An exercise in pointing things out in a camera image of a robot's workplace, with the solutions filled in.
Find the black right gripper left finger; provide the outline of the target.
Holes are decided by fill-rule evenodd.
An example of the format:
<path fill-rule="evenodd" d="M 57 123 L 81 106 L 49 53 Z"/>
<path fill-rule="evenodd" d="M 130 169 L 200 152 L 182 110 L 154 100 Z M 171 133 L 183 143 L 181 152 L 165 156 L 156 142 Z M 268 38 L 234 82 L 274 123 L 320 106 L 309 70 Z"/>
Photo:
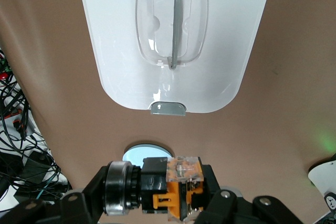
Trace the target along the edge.
<path fill-rule="evenodd" d="M 1 217 L 1 223 L 97 223 L 103 214 L 103 181 L 107 167 L 99 169 L 81 192 L 72 192 L 53 205 L 41 199 L 18 204 Z"/>

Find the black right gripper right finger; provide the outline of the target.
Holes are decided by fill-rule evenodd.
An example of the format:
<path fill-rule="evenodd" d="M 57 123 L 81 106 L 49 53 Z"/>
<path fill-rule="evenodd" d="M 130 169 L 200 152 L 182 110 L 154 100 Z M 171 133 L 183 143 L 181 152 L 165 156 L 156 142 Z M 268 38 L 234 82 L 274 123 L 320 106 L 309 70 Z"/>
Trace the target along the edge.
<path fill-rule="evenodd" d="M 230 189 L 220 189 L 211 165 L 201 165 L 205 178 L 205 208 L 196 223 L 302 223 L 273 196 L 257 196 L 252 202 Z"/>

